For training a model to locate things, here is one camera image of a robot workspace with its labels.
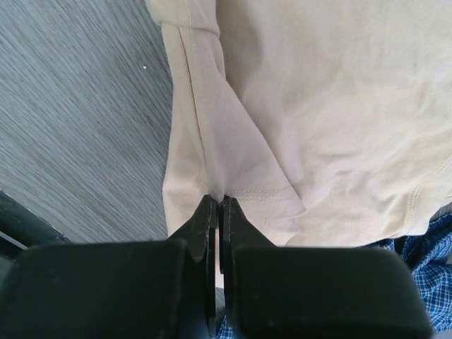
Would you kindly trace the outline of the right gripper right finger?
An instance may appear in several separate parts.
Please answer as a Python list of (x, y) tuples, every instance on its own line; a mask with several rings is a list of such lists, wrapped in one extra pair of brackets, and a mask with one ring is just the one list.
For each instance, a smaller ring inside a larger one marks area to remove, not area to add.
[(430, 338), (409, 268), (385, 249), (279, 247), (220, 205), (220, 269), (236, 338)]

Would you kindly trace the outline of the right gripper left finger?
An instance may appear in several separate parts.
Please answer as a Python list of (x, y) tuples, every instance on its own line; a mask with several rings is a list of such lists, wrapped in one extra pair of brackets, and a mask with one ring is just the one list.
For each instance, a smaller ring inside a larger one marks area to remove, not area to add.
[(216, 203), (164, 241), (48, 244), (1, 283), (2, 338), (212, 338)]

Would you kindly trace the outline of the beige t-shirt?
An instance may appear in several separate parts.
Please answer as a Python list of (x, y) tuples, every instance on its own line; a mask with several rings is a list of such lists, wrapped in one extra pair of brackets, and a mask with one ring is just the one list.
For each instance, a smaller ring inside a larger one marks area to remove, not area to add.
[(208, 194), (269, 240), (421, 235), (451, 200), (450, 1), (149, 1), (173, 82), (169, 233)]

